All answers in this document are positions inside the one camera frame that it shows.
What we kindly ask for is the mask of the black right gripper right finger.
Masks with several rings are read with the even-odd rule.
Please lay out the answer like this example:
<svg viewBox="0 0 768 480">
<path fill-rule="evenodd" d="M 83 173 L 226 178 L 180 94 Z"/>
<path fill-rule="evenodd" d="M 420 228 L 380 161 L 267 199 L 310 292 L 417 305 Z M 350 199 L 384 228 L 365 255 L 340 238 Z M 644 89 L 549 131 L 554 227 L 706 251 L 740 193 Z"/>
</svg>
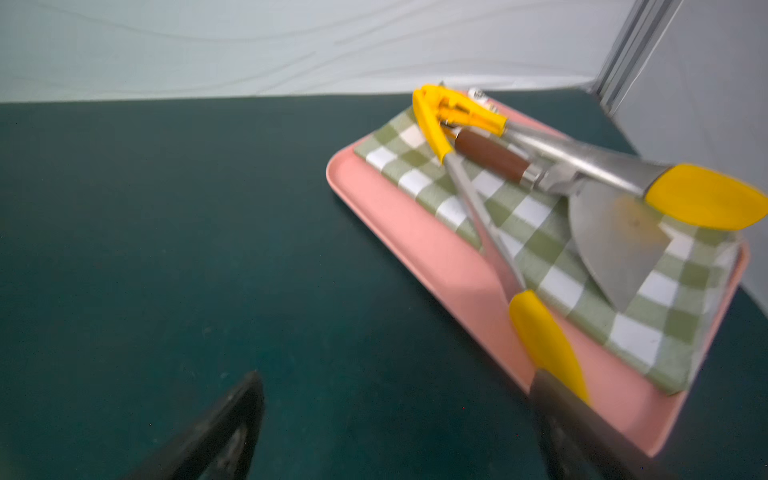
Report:
<svg viewBox="0 0 768 480">
<path fill-rule="evenodd" d="M 536 371 L 529 399 L 549 478 L 672 477 L 548 371 Z"/>
</svg>

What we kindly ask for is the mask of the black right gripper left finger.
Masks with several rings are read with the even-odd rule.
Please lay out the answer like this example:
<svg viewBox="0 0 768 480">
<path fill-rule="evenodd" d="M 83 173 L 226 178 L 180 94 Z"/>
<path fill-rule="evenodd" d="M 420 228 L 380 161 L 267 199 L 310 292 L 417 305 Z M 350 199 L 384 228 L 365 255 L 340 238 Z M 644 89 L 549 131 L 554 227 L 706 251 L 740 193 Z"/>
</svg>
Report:
<svg viewBox="0 0 768 480">
<path fill-rule="evenodd" d="M 265 411 L 263 381 L 252 371 L 207 411 L 125 474 L 125 479 L 245 479 Z"/>
</svg>

